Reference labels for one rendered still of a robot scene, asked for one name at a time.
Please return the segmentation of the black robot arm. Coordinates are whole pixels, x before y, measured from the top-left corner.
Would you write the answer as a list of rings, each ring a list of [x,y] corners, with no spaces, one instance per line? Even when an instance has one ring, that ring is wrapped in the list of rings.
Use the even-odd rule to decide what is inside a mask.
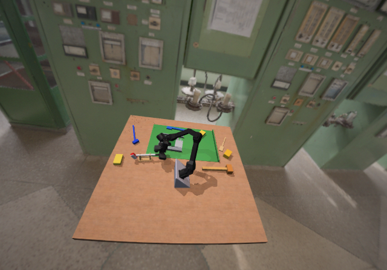
[[[181,179],[184,179],[184,178],[188,177],[189,175],[191,175],[196,168],[195,159],[197,156],[198,145],[203,137],[202,133],[196,132],[196,131],[188,128],[188,129],[183,130],[183,131],[178,132],[178,133],[168,134],[167,136],[164,136],[163,133],[160,133],[156,136],[156,138],[159,140],[159,142],[163,142],[162,147],[167,148],[168,146],[171,145],[171,143],[169,141],[174,141],[178,137],[182,137],[182,136],[187,135],[187,134],[191,134],[193,136],[193,147],[192,147],[192,152],[190,155],[190,160],[186,163],[186,168],[178,170],[179,177]],[[155,153],[161,152],[161,146],[155,145],[154,152]]]

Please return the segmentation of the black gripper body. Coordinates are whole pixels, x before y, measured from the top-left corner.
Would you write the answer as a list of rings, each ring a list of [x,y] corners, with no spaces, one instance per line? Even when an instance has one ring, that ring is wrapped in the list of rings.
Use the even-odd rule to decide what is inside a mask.
[[[161,154],[158,156],[158,159],[166,160],[166,155],[164,153],[166,153],[167,148],[162,147],[162,143],[159,143],[158,145],[161,146]]]

